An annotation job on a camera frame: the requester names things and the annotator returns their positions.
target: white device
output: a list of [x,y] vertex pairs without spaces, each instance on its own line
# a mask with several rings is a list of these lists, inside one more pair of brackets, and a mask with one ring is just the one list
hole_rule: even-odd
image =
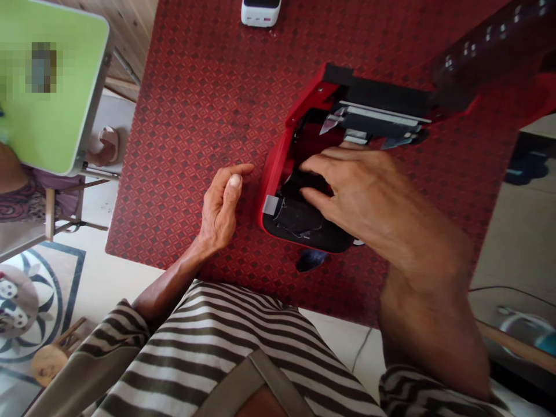
[[281,3],[282,0],[242,0],[242,23],[255,27],[274,26]]

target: green folding table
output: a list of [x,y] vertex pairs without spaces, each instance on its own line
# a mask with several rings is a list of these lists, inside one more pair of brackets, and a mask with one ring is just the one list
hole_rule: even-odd
[[101,16],[0,0],[0,141],[22,163],[80,173],[113,47]]

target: red patterned tablecloth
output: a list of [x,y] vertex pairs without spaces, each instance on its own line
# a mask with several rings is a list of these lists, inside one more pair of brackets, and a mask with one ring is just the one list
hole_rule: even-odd
[[[241,0],[161,0],[127,143],[106,251],[158,268],[187,248],[221,166],[252,162],[233,243],[202,278],[376,325],[386,262],[367,247],[300,274],[302,249],[264,234],[251,210],[286,114],[325,62],[431,89],[427,63],[504,0],[283,0],[271,30],[240,22]],[[474,112],[392,152],[415,185],[475,242],[478,256],[516,138],[520,92],[498,81]]]

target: fingernail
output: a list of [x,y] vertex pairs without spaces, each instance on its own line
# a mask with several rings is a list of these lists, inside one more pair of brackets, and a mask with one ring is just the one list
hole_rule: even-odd
[[228,180],[228,183],[229,183],[232,187],[237,188],[237,187],[239,187],[239,184],[241,183],[241,181],[242,181],[241,175],[239,175],[239,174],[234,174],[234,175],[232,175],[232,176],[230,177],[230,179]]

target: power cord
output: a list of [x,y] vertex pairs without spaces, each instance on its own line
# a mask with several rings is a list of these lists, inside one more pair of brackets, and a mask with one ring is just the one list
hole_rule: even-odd
[[371,334],[371,330],[372,330],[372,328],[370,328],[369,331],[367,332],[367,334],[365,335],[365,340],[363,340],[363,343],[361,344],[361,346],[359,347],[359,350],[357,351],[357,354],[355,355],[355,360],[353,361],[353,366],[352,366],[352,373],[355,370],[355,364],[357,363],[357,358],[359,358],[359,355],[361,355],[361,351],[363,350],[363,346],[365,346],[365,343],[367,343],[367,339],[369,338],[369,334]]
[[537,297],[536,295],[530,294],[527,291],[523,291],[523,290],[518,290],[517,288],[514,287],[508,287],[508,286],[487,286],[487,287],[478,287],[478,288],[474,288],[472,290],[469,290],[469,292],[475,292],[475,291],[482,291],[482,290],[495,290],[495,289],[505,289],[505,290],[514,290],[517,292],[520,292],[522,294],[528,295],[530,297],[536,298],[539,301],[542,301],[543,303],[548,304],[551,307],[556,308],[556,304],[551,303],[550,301],[546,301],[545,299],[542,299],[541,297]]

